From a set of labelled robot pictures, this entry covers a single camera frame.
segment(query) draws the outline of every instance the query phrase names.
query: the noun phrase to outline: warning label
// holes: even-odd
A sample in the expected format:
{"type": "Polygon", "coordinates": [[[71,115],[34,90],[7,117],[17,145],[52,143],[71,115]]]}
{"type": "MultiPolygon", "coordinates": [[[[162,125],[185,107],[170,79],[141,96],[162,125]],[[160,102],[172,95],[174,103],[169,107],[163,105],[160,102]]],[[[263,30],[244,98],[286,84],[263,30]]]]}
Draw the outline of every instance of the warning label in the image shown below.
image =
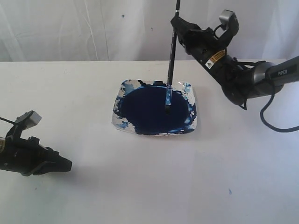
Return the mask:
{"type": "Polygon", "coordinates": [[[209,69],[211,69],[214,64],[219,61],[220,59],[222,59],[225,56],[225,50],[221,50],[218,53],[214,54],[206,63],[206,67],[208,67],[209,69]]]}

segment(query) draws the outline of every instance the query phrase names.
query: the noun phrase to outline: blue paint smear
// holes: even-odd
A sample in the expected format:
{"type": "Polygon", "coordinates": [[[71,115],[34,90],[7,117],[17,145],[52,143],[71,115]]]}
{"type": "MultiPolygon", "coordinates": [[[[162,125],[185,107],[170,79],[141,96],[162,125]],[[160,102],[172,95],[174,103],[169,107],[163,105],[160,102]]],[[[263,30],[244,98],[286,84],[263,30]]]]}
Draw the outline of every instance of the blue paint smear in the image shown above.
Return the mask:
{"type": "MultiPolygon", "coordinates": [[[[131,84],[126,83],[127,81],[123,82],[121,88],[125,96],[117,98],[118,109],[114,110],[114,113],[132,123],[137,134],[186,134],[194,131],[191,124],[197,117],[196,105],[191,105],[182,92],[172,92],[171,113],[167,115],[165,113],[166,84],[159,81],[146,84],[138,80],[141,86],[134,89],[131,84]]],[[[191,85],[186,84],[184,91],[189,92],[190,89],[191,85]]],[[[120,125],[121,128],[128,126],[125,123],[120,125]]]]}

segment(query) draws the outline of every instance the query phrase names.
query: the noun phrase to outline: white backdrop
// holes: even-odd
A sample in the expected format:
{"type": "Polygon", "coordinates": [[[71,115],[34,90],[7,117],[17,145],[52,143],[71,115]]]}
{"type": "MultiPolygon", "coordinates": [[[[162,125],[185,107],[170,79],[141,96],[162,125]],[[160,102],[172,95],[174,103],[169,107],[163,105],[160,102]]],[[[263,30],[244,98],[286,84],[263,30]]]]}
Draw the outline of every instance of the white backdrop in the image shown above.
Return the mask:
{"type": "MultiPolygon", "coordinates": [[[[0,0],[0,61],[168,60],[176,0],[0,0]]],[[[182,0],[181,17],[215,28],[223,9],[240,32],[229,54],[299,55],[298,0],[182,0]]],[[[191,59],[179,46],[177,59],[191,59]]]]}

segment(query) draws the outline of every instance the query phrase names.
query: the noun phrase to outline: paintbrush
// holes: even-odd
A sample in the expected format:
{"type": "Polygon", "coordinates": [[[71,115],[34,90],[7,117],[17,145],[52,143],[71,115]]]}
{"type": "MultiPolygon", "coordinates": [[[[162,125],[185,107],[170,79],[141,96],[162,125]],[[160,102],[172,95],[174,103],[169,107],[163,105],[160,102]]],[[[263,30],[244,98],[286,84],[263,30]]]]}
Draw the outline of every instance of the paintbrush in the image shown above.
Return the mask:
{"type": "MultiPolygon", "coordinates": [[[[177,0],[175,16],[179,16],[180,4],[181,4],[181,1],[177,0]]],[[[170,50],[170,59],[169,59],[169,68],[168,68],[166,99],[165,99],[165,110],[166,110],[167,114],[170,113],[170,107],[171,107],[172,81],[173,81],[174,61],[175,61],[175,56],[176,56],[176,47],[177,47],[177,33],[173,29],[171,50],[170,50]]]]}

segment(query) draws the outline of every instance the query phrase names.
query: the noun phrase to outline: white tabletop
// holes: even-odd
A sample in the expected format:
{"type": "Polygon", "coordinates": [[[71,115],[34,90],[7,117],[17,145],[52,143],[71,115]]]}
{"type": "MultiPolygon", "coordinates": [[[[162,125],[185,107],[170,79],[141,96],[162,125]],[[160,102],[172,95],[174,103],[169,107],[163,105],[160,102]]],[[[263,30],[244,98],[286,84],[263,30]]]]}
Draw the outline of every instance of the white tabletop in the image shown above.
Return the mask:
{"type": "MultiPolygon", "coordinates": [[[[118,131],[112,108],[125,79],[165,80],[168,62],[0,63],[0,115],[42,116],[22,137],[73,161],[72,171],[23,177],[0,171],[1,224],[281,224],[299,219],[299,133],[265,127],[259,111],[230,103],[196,61],[178,61],[191,83],[198,129],[147,137],[118,131]]],[[[299,84],[266,113],[299,124],[299,84]]],[[[5,136],[11,126],[1,123],[5,136]]]]}

